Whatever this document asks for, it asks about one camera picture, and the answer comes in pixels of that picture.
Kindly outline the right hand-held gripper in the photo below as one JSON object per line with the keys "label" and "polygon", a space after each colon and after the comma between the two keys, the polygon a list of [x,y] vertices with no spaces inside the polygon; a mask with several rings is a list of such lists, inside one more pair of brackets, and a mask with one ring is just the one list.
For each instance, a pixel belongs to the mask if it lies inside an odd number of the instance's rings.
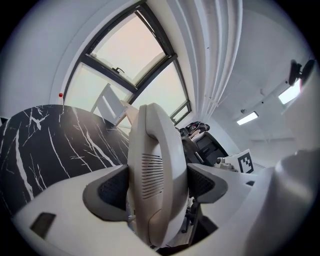
{"label": "right hand-held gripper", "polygon": [[216,167],[244,174],[250,174],[254,171],[254,164],[249,149],[227,157],[218,157],[216,160]]}

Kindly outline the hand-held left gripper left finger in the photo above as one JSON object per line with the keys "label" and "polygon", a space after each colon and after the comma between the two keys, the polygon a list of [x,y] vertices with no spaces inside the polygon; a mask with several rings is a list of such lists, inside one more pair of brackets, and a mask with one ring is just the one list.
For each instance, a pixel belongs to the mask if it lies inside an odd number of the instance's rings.
{"label": "hand-held left gripper left finger", "polygon": [[118,165],[57,182],[12,221],[41,256],[153,256],[128,226],[128,167]]}

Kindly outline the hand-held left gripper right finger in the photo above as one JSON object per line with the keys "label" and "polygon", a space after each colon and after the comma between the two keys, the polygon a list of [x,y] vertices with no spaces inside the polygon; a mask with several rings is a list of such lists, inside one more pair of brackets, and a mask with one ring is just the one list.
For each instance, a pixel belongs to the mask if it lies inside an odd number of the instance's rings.
{"label": "hand-held left gripper right finger", "polygon": [[188,164],[198,222],[209,230],[188,256],[267,256],[281,249],[303,224],[319,194],[319,151],[300,150],[257,174]]}

